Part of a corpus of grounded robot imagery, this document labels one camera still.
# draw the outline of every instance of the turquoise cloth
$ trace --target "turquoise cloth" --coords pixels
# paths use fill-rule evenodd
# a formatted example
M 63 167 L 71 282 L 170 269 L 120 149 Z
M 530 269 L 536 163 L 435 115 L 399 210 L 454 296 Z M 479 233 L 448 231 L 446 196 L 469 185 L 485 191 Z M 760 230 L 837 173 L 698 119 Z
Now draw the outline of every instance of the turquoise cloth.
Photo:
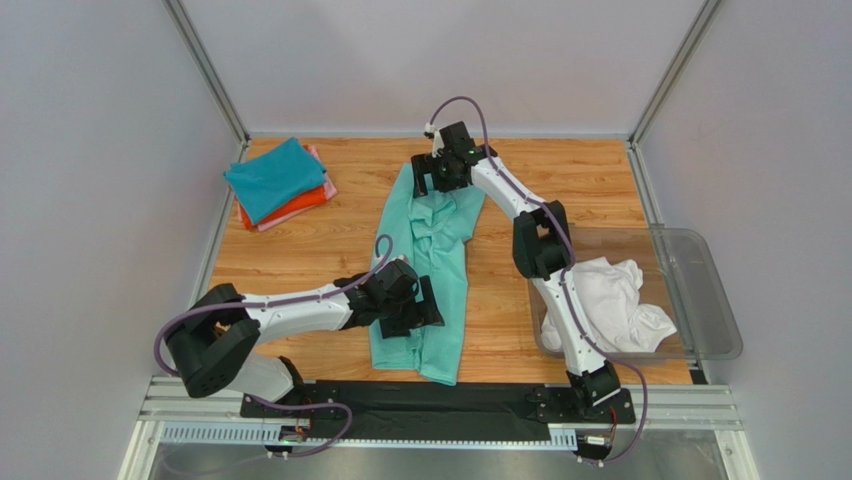
M 291 138 L 246 163 L 234 163 L 225 179 L 252 224 L 297 196 L 325 183 L 325 166 Z
M 373 368 L 417 370 L 429 380 L 455 385 L 467 307 L 464 242 L 473 236 L 485 193 L 471 186 L 415 199 L 413 192 L 414 176 L 406 164 L 385 203 L 377 235 L 390 235 L 393 256 L 407 256 L 418 275 L 431 277 L 445 325 L 414 329 L 410 337 L 383 339 L 374 323 L 370 326 Z

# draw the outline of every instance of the orange folded cloth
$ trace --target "orange folded cloth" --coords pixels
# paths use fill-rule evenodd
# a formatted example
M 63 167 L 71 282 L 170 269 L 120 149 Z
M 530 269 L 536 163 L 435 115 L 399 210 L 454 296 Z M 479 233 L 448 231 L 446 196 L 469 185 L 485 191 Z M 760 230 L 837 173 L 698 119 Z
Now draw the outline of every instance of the orange folded cloth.
M 278 220 L 281 217 L 285 217 L 290 215 L 291 213 L 302 210 L 308 207 L 313 207 L 314 205 L 319 205 L 321 203 L 325 203 L 328 200 L 325 196 L 325 185 L 320 185 L 317 188 L 312 190 L 308 190 L 307 192 L 299 195 L 298 197 L 290 200 L 284 205 L 278 207 L 277 210 L 267 215 L 261 222 L 267 223 L 273 220 Z M 251 223 L 251 219 L 246 213 L 245 209 L 242 205 L 240 205 L 239 200 L 237 200 L 237 206 L 240 209 L 240 218 L 243 221 L 243 225 L 247 230 L 251 230 L 254 225 Z

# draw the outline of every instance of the folded cloth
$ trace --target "folded cloth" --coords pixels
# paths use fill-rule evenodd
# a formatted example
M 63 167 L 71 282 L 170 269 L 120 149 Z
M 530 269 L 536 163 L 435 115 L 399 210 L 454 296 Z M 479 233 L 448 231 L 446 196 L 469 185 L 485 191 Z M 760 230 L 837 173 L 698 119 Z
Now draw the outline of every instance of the folded cloth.
M 600 257 L 577 263 L 573 271 L 577 297 L 604 351 L 654 352 L 664 338 L 677 332 L 662 308 L 639 304 L 642 270 L 633 260 L 610 265 Z M 548 350 L 562 350 L 550 315 L 545 316 L 541 338 Z
M 243 222 L 243 226 L 246 227 L 246 230 L 251 230 L 252 227 L 256 226 L 257 229 L 262 232 L 295 217 L 305 210 L 317 205 L 322 205 L 335 195 L 337 195 L 337 188 L 335 188 L 334 184 L 331 183 L 331 179 L 328 177 L 328 174 L 325 174 L 325 183 L 317 188 L 308 190 L 293 200 L 290 200 L 284 205 L 278 207 L 257 225 L 252 225 L 251 219 L 249 219 L 245 209 L 239 203 L 239 200 L 237 200 L 237 215 L 240 221 Z
M 373 368 L 418 370 L 429 380 L 455 385 L 464 344 L 467 274 L 464 242 L 473 236 L 485 194 L 476 187 L 413 198 L 414 177 L 406 164 L 388 196 L 377 235 L 394 240 L 393 256 L 405 255 L 418 275 L 432 280 L 444 326 L 426 326 L 410 337 L 383 339 L 370 326 Z
M 257 224 L 298 195 L 325 183 L 325 166 L 291 138 L 225 172 L 234 194 L 252 224 Z

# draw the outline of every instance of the stack of folded clothes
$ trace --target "stack of folded clothes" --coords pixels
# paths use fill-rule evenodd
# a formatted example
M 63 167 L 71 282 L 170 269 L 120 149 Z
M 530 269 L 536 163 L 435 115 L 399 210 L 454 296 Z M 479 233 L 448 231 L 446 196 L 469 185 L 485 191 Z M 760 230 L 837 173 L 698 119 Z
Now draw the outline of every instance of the stack of folded clothes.
M 225 172 L 247 229 L 268 230 L 337 195 L 315 147 L 291 138 L 269 153 Z

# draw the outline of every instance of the wood surface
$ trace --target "wood surface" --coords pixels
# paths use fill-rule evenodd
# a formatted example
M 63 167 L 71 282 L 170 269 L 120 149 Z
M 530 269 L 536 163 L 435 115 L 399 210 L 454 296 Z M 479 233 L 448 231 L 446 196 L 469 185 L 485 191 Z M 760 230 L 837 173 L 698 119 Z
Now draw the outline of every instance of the wood surface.
M 283 140 L 255 139 L 248 158 Z M 240 292 L 274 294 L 313 289 L 366 271 L 400 168 L 431 148 L 423 138 L 301 141 L 316 145 L 339 195 L 262 233 L 247 231 L 233 210 L 211 285 L 231 282 Z M 622 142 L 495 139 L 492 145 L 532 191 L 562 202 L 576 227 L 571 234 L 580 260 L 602 255 L 612 262 L 636 259 L 645 270 L 643 301 L 670 312 L 647 233 L 624 230 L 646 224 Z M 466 247 L 470 290 L 459 381 L 564 383 L 564 361 L 545 356 L 535 344 L 526 280 L 514 266 L 511 246 L 511 222 L 486 199 Z M 677 335 L 661 348 L 680 349 Z M 374 370 L 366 329 L 310 332 L 269 342 L 257 352 L 289 357 L 304 378 L 423 380 L 414 371 Z M 618 368 L 622 383 L 638 383 L 633 372 Z M 691 383 L 682 360 L 645 365 L 642 371 L 649 383 Z

